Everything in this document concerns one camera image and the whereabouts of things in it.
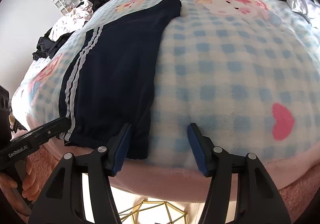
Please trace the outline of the person's left hand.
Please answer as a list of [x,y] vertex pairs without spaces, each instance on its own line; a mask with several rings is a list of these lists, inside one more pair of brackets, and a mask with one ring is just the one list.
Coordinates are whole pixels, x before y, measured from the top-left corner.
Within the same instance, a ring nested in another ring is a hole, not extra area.
[[[27,157],[25,162],[26,175],[22,181],[22,197],[29,201],[35,201],[40,193],[40,184],[31,160]],[[12,191],[13,188],[17,188],[16,181],[5,173],[1,173],[1,190],[12,205],[18,203],[18,198]]]

